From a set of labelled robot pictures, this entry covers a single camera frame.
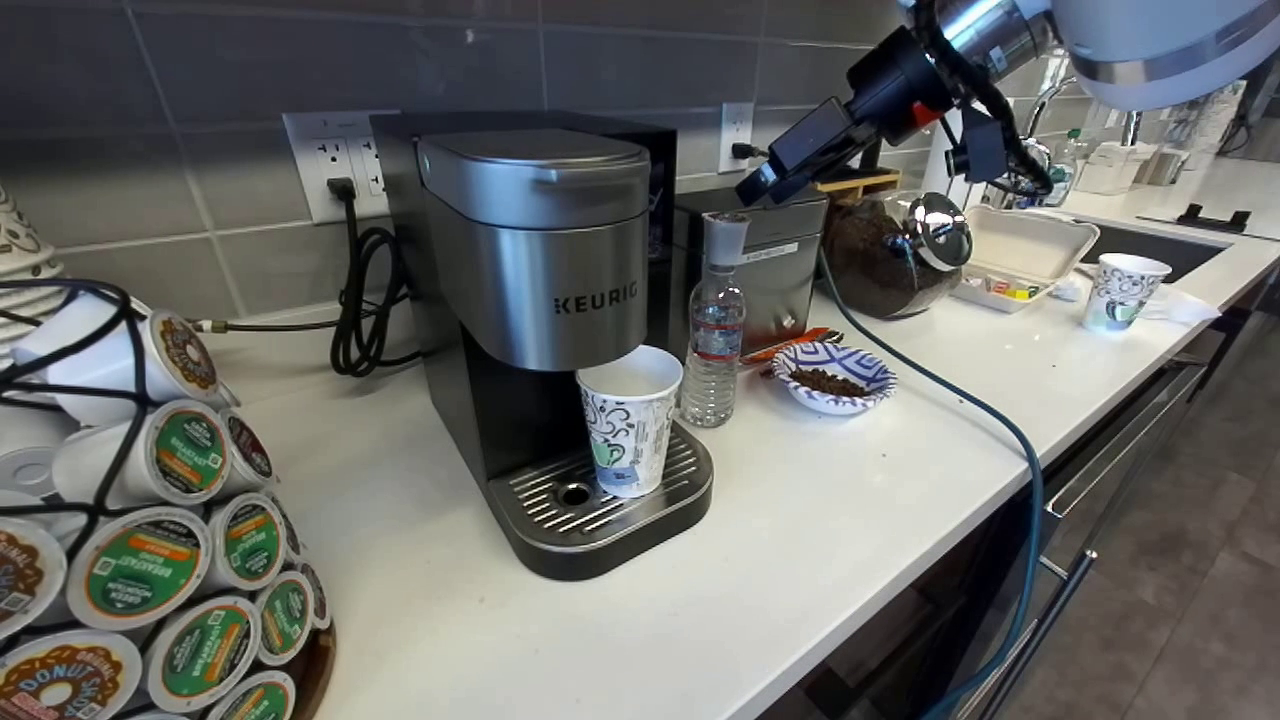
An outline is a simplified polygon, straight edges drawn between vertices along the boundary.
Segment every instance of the coffee maker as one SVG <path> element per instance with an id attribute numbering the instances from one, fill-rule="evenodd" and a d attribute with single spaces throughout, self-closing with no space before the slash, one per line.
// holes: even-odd
<path id="1" fill-rule="evenodd" d="M 379 156 L 437 344 L 437 411 L 516 555 L 585 581 L 691 528 L 712 457 L 677 430 L 664 487 L 602 497 L 576 387 L 576 370 L 646 338 L 646 149 L 554 124 L 398 121 Z"/>

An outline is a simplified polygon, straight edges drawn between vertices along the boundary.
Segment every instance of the electrical outlet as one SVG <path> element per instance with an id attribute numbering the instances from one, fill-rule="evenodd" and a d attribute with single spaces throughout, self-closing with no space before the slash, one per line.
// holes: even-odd
<path id="1" fill-rule="evenodd" d="M 750 144 L 750 99 L 719 105 L 719 174 L 743 174 L 747 162 L 730 162 L 730 144 Z"/>
<path id="2" fill-rule="evenodd" d="M 327 194 L 334 176 L 355 186 L 355 218 L 387 218 L 382 163 L 366 116 L 372 113 L 280 116 L 316 225 L 343 219 L 343 205 Z"/>

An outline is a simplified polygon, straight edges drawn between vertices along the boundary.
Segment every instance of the white countertop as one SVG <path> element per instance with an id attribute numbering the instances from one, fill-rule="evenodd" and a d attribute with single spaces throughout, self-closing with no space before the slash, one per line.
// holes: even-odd
<path id="1" fill-rule="evenodd" d="M 1185 287 L 1223 304 L 1277 257 L 1239 240 Z M 1119 340 L 1079 333 L 1066 304 L 997 318 L 957 299 L 885 338 L 1053 457 L 1190 338 L 1164 299 Z M 554 583 L 504 543 L 424 373 L 334 380 L 323 338 L 228 338 L 217 359 L 332 587 L 323 720 L 755 715 L 1023 484 L 1006 436 L 907 373 L 858 419 L 747 380 L 735 419 L 699 436 L 712 513 L 600 581 Z"/>

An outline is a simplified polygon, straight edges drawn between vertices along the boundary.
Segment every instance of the black cable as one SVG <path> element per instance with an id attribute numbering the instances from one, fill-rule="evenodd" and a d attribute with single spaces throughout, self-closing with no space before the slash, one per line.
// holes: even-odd
<path id="1" fill-rule="evenodd" d="M 1002 629 L 1002 639 L 999 650 L 977 667 L 967 671 L 967 681 L 961 681 L 944 702 L 937 702 L 928 710 L 924 720 L 946 720 L 957 715 L 957 710 L 977 691 L 982 687 L 1017 652 L 1027 620 L 1031 620 L 1031 601 L 1035 601 L 1035 577 L 1041 577 L 1041 510 L 1044 510 L 1044 470 L 1041 470 L 1041 452 L 1035 446 L 1027 442 L 1023 430 L 1017 430 L 999 410 L 991 410 L 989 402 L 962 392 L 961 384 L 937 377 L 930 370 L 914 365 L 912 358 L 903 358 L 901 347 L 892 347 L 889 340 L 881 340 L 873 329 L 862 329 L 850 308 L 844 304 L 839 287 L 837 287 L 837 271 L 826 263 L 826 253 L 818 250 L 818 269 L 825 269 L 825 285 L 839 308 L 839 318 L 858 333 L 868 338 L 881 352 L 889 352 L 892 359 L 907 365 L 912 373 L 921 373 L 924 380 L 939 384 L 944 392 L 961 396 L 962 406 L 981 410 L 982 417 L 991 417 L 1023 452 L 1027 461 L 1027 497 L 1031 497 L 1031 522 L 1027 522 L 1027 550 L 1023 550 L 1023 581 L 1021 581 L 1021 595 L 1017 595 L 1017 610 L 1011 610 L 1011 620 Z"/>

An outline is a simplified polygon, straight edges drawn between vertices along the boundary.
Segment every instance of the water bottle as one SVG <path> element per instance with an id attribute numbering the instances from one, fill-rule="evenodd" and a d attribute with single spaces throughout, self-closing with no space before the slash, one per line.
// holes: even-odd
<path id="1" fill-rule="evenodd" d="M 735 263 L 747 243 L 743 218 L 703 218 L 703 276 L 687 291 L 687 358 L 678 387 L 678 419 L 719 430 L 735 406 L 735 373 L 747 333 L 747 295 Z"/>

